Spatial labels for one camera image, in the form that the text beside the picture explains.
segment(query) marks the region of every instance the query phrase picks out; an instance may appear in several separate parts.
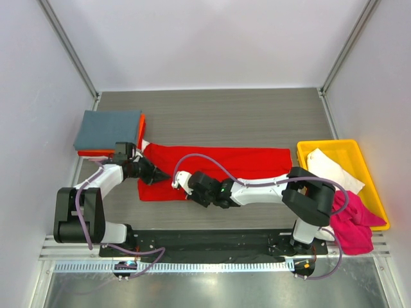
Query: white panel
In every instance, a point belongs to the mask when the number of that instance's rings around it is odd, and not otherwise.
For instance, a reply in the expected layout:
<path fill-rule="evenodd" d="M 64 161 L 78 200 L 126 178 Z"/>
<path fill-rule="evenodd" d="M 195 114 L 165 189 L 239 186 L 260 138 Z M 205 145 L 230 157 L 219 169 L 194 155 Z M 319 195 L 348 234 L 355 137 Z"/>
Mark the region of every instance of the white panel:
<path fill-rule="evenodd" d="M 1 307 L 27 307 L 92 98 L 36 1 L 3 3 L 0 50 Z"/>
<path fill-rule="evenodd" d="M 51 0 L 100 90 L 317 87 L 366 0 Z"/>
<path fill-rule="evenodd" d="M 410 1 L 382 1 L 328 94 L 339 136 L 360 143 L 387 210 L 391 222 L 387 242 L 407 300 L 411 296 L 410 16 Z"/>

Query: folded cloth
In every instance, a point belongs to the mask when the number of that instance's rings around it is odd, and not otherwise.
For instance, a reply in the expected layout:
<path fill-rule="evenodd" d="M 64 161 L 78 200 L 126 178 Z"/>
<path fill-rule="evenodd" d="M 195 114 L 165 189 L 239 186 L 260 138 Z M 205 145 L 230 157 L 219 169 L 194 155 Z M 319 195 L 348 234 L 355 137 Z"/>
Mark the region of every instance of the folded cloth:
<path fill-rule="evenodd" d="M 200 153 L 221 163 L 235 177 L 246 179 L 270 178 L 290 172 L 292 167 L 289 149 L 274 148 L 202 148 L 197 146 L 160 146 L 150 143 L 144 155 L 159 169 L 173 175 L 174 167 L 184 155 Z M 212 162 L 200 158 L 187 158 L 179 171 L 194 173 L 202 171 L 208 176 L 222 181 L 228 176 Z M 183 189 L 173 189 L 172 179 L 154 185 L 138 183 L 139 197 L 143 201 L 185 200 Z"/>
<path fill-rule="evenodd" d="M 140 110 L 86 110 L 74 148 L 76 151 L 113 150 L 116 142 L 135 143 L 139 133 L 140 117 Z"/>
<path fill-rule="evenodd" d="M 139 130 L 137 135 L 137 140 L 133 142 L 138 149 L 141 149 L 144 133 L 146 130 L 146 116 L 144 114 L 140 115 Z M 100 150 L 79 150 L 77 152 L 78 156 L 83 158 L 105 158 L 111 157 L 114 153 L 113 149 L 100 149 Z"/>
<path fill-rule="evenodd" d="M 332 215 L 331 226 L 346 255 L 369 253 L 374 249 L 370 227 L 383 226 L 386 222 L 370 212 L 359 196 L 351 191 L 348 191 L 348 195 L 347 208 L 339 214 Z M 344 202 L 344 194 L 342 191 L 337 191 L 334 197 L 333 211 L 340 209 Z"/>
<path fill-rule="evenodd" d="M 350 175 L 346 170 L 330 159 L 320 149 L 315 149 L 307 155 L 308 171 L 321 178 L 327 178 L 340 184 L 345 190 L 358 194 L 364 183 Z"/>

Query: red fabric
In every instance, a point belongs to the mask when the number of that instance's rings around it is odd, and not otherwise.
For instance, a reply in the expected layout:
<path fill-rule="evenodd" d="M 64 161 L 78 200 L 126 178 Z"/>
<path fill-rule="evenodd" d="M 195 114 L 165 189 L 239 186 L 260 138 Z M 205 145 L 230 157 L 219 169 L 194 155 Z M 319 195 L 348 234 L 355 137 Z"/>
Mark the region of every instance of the red fabric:
<path fill-rule="evenodd" d="M 369 253 L 374 249 L 370 227 L 383 226 L 384 219 L 371 213 L 362 203 L 359 196 L 348 192 L 349 203 L 345 210 L 331 217 L 331 226 L 335 236 L 341 242 L 342 250 L 347 255 Z M 333 210 L 340 209 L 345 198 L 341 191 L 334 197 Z"/>
<path fill-rule="evenodd" d="M 290 172 L 292 167 L 290 150 L 272 148 L 202 148 L 198 146 L 159 146 L 150 143 L 144 150 L 144 155 L 160 170 L 172 176 L 176 163 L 184 155 L 201 153 L 208 155 L 221 163 L 237 178 L 270 178 Z M 202 171 L 219 181 L 228 178 L 212 162 L 200 158 L 187 158 L 179 167 L 179 171 L 194 173 Z M 171 179 L 154 185 L 138 183 L 140 200 L 171 201 L 185 200 L 182 189 L 173 189 Z"/>

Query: yellow plastic basket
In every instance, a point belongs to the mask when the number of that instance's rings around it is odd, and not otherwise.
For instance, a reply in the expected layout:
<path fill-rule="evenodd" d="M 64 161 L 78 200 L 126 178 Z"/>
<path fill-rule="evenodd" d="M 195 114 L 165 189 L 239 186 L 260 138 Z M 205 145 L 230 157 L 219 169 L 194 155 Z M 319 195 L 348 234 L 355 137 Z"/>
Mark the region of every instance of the yellow plastic basket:
<path fill-rule="evenodd" d="M 301 167 L 307 169 L 307 155 L 317 148 L 340 164 L 350 175 L 365 184 L 364 188 L 358 193 L 359 197 L 372 213 L 387 222 L 385 226 L 371 227 L 371 230 L 388 230 L 390 223 L 357 142 L 351 139 L 298 142 L 297 155 Z"/>

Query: pink cloth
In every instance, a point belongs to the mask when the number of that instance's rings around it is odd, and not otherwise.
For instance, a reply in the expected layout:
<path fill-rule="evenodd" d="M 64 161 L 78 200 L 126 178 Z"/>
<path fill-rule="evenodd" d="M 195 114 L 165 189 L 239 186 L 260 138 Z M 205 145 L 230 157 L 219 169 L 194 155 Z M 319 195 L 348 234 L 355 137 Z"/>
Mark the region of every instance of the pink cloth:
<path fill-rule="evenodd" d="M 371 213 L 362 203 L 359 196 L 348 192 L 349 203 L 345 210 L 331 217 L 331 226 L 335 236 L 341 242 L 342 250 L 347 255 L 369 253 L 374 249 L 370 227 L 383 226 L 384 219 Z M 341 191 L 334 197 L 333 211 L 340 209 L 345 198 Z"/>

